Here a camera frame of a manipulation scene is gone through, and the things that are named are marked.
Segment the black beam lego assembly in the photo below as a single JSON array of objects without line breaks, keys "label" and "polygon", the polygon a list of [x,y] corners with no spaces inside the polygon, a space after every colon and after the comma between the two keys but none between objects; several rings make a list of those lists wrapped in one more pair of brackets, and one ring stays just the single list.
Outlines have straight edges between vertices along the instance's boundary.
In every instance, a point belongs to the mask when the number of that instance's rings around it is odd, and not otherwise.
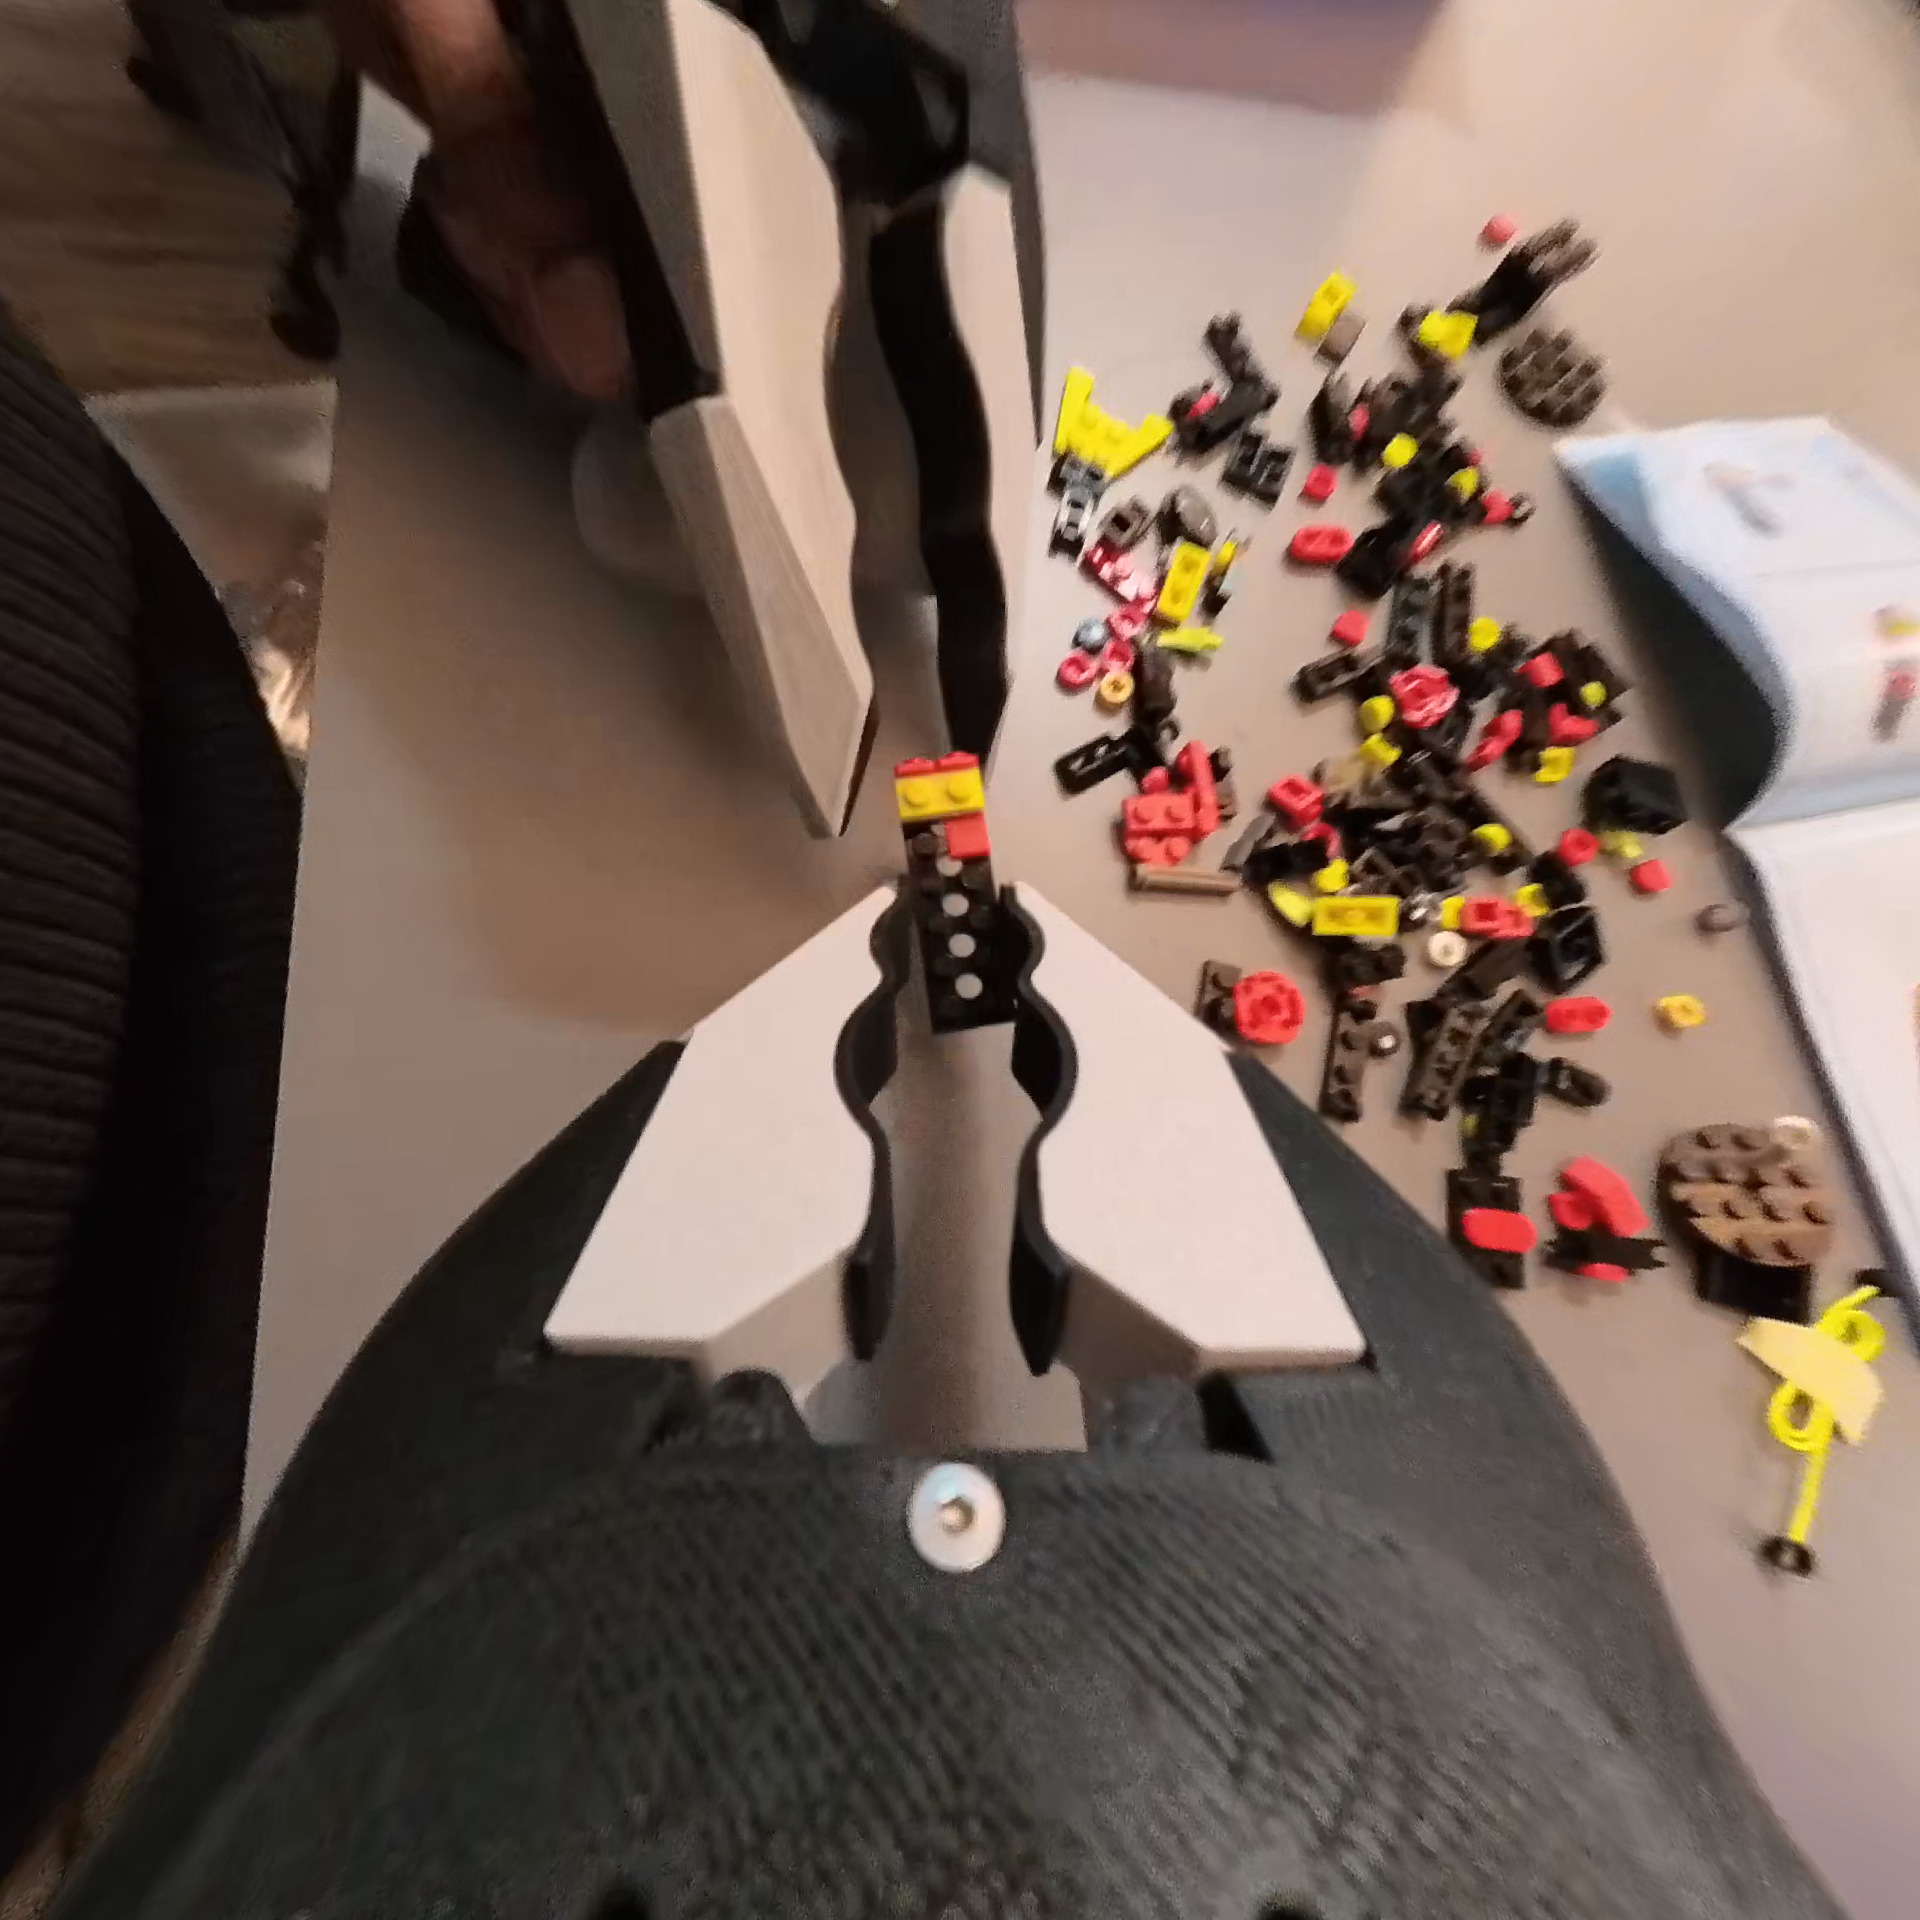
[{"label": "black beam lego assembly", "polygon": [[953,1035],[1011,1025],[1016,998],[991,857],[957,862],[944,850],[951,817],[987,818],[981,760],[971,752],[901,760],[894,793],[931,1030]]}]

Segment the person's left hand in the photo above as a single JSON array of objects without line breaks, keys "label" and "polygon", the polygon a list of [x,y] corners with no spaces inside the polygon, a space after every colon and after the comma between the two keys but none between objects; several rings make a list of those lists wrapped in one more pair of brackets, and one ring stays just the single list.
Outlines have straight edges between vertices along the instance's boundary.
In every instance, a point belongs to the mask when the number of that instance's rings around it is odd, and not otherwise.
[{"label": "person's left hand", "polygon": [[416,205],[502,351],[583,400],[632,390],[617,279],[492,3],[366,6],[364,65],[427,134]]}]

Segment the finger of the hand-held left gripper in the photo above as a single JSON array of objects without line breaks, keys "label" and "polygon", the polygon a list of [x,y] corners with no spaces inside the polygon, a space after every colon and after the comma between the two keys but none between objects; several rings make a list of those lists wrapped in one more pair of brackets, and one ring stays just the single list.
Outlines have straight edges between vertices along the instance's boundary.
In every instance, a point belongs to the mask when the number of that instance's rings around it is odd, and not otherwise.
[{"label": "finger of the hand-held left gripper", "polygon": [[1006,178],[964,165],[877,230],[877,337],[913,455],[948,739],[991,755],[1039,448]]},{"label": "finger of the hand-held left gripper", "polygon": [[830,169],[761,40],[725,7],[575,6],[573,46],[646,447],[806,829],[836,837],[871,744],[872,670],[828,395],[845,285]]}]

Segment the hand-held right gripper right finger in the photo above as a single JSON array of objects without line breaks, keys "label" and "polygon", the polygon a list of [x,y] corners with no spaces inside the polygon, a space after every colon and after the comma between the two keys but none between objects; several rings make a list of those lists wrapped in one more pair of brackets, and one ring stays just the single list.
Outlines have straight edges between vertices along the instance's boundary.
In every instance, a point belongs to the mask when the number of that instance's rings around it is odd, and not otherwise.
[{"label": "hand-held right gripper right finger", "polygon": [[1007,1294],[1030,1377],[1089,1400],[1357,1366],[1364,1333],[1260,1122],[1254,1067],[1029,882],[1011,1067],[1032,1111]]}]

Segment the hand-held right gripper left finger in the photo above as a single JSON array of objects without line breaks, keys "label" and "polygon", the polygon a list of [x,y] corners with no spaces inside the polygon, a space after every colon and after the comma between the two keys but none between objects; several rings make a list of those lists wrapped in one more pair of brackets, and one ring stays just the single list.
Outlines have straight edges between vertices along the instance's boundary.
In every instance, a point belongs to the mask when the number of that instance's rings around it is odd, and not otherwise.
[{"label": "hand-held right gripper left finger", "polygon": [[876,887],[696,1022],[544,1321],[572,1355],[761,1373],[876,1358],[896,1299],[891,1149],[913,931]]}]

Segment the lego instruction booklet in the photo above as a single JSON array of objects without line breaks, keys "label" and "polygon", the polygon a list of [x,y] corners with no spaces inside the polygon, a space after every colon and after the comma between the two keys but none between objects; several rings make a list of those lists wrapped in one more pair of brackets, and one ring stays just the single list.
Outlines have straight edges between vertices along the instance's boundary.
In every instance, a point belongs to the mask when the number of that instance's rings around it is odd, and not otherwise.
[{"label": "lego instruction booklet", "polygon": [[1760,686],[1729,839],[1888,1234],[1915,1239],[1918,496],[1821,418],[1560,440],[1556,463]]}]

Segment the pile of loose lego pieces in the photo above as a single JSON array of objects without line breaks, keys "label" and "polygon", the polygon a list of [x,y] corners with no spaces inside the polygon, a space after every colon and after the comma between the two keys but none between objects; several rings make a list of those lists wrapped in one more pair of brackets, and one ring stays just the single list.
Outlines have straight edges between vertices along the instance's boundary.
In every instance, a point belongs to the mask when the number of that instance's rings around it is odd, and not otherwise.
[{"label": "pile of loose lego pieces", "polygon": [[[1047,429],[1055,496],[1049,550],[1104,594],[1059,664],[1112,729],[1054,767],[1064,797],[1112,785],[1110,841],[1140,894],[1248,897],[1291,944],[1291,971],[1209,962],[1198,1021],[1241,1054],[1295,1042],[1323,1008],[1326,1062],[1311,1111],[1352,1128],[1367,1074],[1399,1072],[1381,1113],[1416,1139],[1446,1139],[1446,1243],[1488,1290],[1529,1274],[1599,1297],[1664,1270],[1695,1270],[1695,1294],[1741,1319],[1736,1347],[1766,1377],[1769,1440],[1798,1463],[1785,1526],[1757,1543],[1764,1569],[1812,1577],[1811,1531],[1833,1453],[1855,1447],[1880,1403],[1886,1328],[1863,1271],[1817,1306],[1840,1189],[1811,1121],[1701,1122],[1645,1153],[1575,1145],[1550,1121],[1551,1187],[1531,1207],[1519,1170],[1545,1113],[1601,1113],[1649,1096],[1652,1070],[1592,1067],[1596,1038],[1628,1035],[1625,989],[1598,873],[1633,898],[1673,887],[1652,846],[1689,823],[1670,767],[1598,760],[1560,801],[1553,835],[1515,829],[1488,787],[1497,767],[1547,790],[1620,722],[1630,681],[1582,631],[1531,637],[1477,606],[1477,569],[1455,546],[1534,514],[1526,493],[1488,473],[1481,434],[1455,418],[1473,351],[1502,346],[1497,386],[1537,429],[1585,423],[1605,365],[1537,321],[1589,270],[1598,245],[1576,219],[1517,235],[1494,218],[1473,288],[1414,302],[1396,321],[1399,365],[1352,383],[1363,337],[1356,279],[1326,277],[1295,327],[1321,369],[1299,432],[1270,432],[1280,384],[1236,314],[1207,322],[1207,375],[1164,407],[1112,409],[1096,373],[1062,369]],[[1307,520],[1280,563],[1337,583],[1343,606],[1316,657],[1287,670],[1301,712],[1351,719],[1342,755],[1288,767],[1268,785],[1236,773],[1179,709],[1196,662],[1220,645],[1213,618],[1246,571],[1244,530],[1219,533],[1211,494],[1270,511],[1303,467]]]}]

